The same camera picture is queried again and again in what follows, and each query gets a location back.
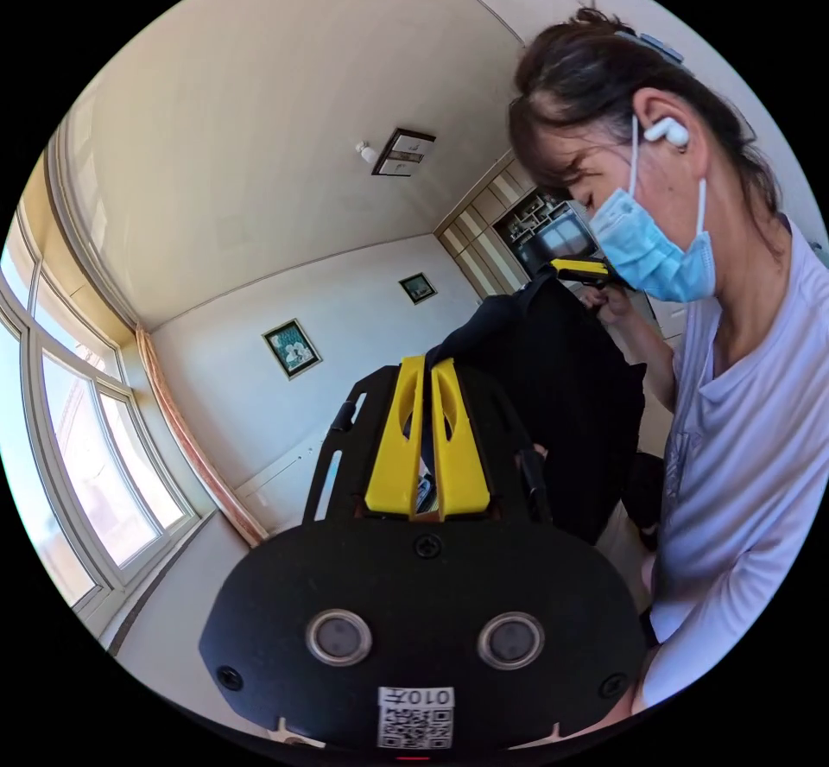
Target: mask ear loop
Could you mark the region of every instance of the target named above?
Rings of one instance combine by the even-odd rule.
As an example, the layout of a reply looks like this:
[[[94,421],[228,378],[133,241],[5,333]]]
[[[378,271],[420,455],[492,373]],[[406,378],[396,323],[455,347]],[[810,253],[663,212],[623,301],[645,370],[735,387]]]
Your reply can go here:
[[[630,187],[628,194],[633,197],[636,190],[636,168],[639,162],[639,117],[633,115],[633,141],[630,151]]]
[[[703,177],[699,181],[699,204],[697,205],[697,236],[702,234],[702,225],[706,220],[706,191],[708,184]]]

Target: white earbud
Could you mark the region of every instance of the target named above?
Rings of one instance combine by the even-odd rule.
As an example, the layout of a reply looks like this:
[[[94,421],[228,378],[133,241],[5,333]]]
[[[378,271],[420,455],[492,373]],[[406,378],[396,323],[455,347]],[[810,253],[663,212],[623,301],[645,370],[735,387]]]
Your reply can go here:
[[[687,128],[685,125],[680,125],[673,117],[660,119],[659,122],[645,131],[645,139],[649,143],[654,143],[657,139],[662,139],[663,136],[677,148],[688,145]]]

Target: screw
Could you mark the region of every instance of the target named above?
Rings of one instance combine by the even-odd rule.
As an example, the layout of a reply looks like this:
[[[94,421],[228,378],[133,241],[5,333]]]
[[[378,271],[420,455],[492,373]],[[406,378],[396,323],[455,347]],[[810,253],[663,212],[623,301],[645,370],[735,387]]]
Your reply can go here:
[[[434,534],[419,536],[414,545],[414,552],[424,560],[432,560],[440,553],[440,540]]]
[[[231,692],[238,692],[242,688],[242,676],[229,666],[220,666],[217,677],[218,682]]]
[[[605,678],[604,683],[598,688],[598,694],[602,698],[616,698],[624,692],[628,685],[628,676],[622,672],[616,672],[609,678]]]

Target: white t-shirt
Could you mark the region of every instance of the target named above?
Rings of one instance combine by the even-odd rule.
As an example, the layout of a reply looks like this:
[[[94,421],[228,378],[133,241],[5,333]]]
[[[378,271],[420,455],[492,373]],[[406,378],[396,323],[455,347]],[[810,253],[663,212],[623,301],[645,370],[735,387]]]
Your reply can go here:
[[[788,292],[769,335],[712,379],[721,309],[688,309],[674,354],[651,624],[653,706],[715,666],[800,551],[829,479],[829,269],[794,224]]]

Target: window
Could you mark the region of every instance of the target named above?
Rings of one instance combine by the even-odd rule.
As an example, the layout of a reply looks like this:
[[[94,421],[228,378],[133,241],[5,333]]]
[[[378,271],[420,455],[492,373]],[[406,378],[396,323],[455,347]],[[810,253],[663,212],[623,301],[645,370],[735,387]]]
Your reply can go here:
[[[43,356],[43,377],[54,435],[75,496],[112,560],[123,566],[158,532],[107,447],[91,383],[47,355]]]
[[[88,361],[96,370],[121,377],[115,350],[66,307],[66,301],[44,275],[37,283],[35,320],[69,352]]]
[[[95,634],[196,515],[144,431],[117,348],[15,218],[0,276],[0,456],[23,527]]]
[[[43,490],[26,432],[20,382],[20,343],[0,326],[0,456],[17,511],[41,562],[69,605],[94,586],[69,545]]]
[[[25,309],[28,306],[28,293],[35,274],[35,259],[23,239],[17,217],[13,220],[9,236],[3,245],[0,269],[15,298]]]

